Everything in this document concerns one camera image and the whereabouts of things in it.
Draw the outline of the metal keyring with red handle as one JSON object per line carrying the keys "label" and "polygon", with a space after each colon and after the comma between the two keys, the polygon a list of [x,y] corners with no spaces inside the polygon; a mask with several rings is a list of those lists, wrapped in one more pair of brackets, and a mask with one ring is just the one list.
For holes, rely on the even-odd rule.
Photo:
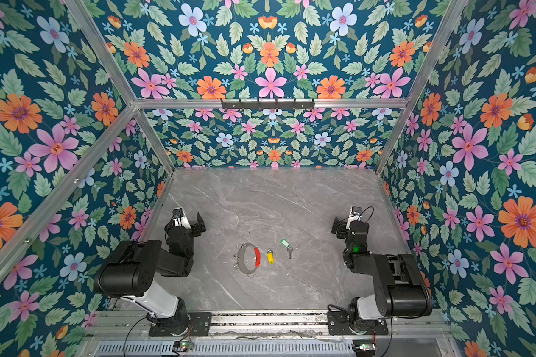
{"label": "metal keyring with red handle", "polygon": [[235,264],[233,268],[247,278],[253,279],[261,265],[260,249],[250,242],[241,243],[237,245],[234,258]]}

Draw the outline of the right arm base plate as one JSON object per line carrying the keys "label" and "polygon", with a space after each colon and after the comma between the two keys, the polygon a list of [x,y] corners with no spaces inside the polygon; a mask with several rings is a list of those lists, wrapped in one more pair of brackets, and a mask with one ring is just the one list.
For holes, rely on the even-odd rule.
{"label": "right arm base plate", "polygon": [[388,336],[389,327],[384,320],[349,320],[347,312],[327,311],[328,333],[331,336]]}

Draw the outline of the yellow key tag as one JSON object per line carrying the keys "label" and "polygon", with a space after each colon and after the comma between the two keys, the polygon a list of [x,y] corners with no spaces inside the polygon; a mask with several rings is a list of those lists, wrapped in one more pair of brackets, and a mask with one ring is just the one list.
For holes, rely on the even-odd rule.
{"label": "yellow key tag", "polygon": [[268,259],[268,263],[270,265],[274,264],[275,263],[275,259],[274,259],[274,255],[273,255],[273,252],[271,250],[269,250],[267,252],[267,259]]}

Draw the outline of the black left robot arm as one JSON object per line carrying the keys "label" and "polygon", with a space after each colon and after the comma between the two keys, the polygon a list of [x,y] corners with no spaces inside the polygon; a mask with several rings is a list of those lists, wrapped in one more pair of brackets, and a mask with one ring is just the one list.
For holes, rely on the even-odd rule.
{"label": "black left robot arm", "polygon": [[186,304],[165,290],[155,276],[187,278],[194,264],[194,239],[206,232],[197,214],[191,223],[182,208],[173,210],[165,225],[165,242],[159,240],[122,242],[104,260],[95,280],[99,294],[126,300],[147,312],[151,336],[180,336],[190,330]]}

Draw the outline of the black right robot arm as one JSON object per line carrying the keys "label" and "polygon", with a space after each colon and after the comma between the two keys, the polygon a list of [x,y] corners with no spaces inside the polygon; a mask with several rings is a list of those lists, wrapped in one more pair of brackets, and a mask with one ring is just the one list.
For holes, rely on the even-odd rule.
{"label": "black right robot arm", "polygon": [[369,251],[369,223],[355,216],[336,218],[331,233],[345,243],[342,258],[346,268],[370,277],[373,292],[354,298],[347,308],[330,305],[330,324],[363,334],[387,318],[416,319],[433,312],[433,299],[412,255]]}

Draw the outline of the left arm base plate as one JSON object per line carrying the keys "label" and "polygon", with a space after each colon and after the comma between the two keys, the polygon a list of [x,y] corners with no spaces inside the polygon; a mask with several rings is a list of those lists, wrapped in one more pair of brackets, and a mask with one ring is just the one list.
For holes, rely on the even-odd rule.
{"label": "left arm base plate", "polygon": [[149,318],[150,337],[208,336],[211,328],[210,312],[189,312],[171,318]]}

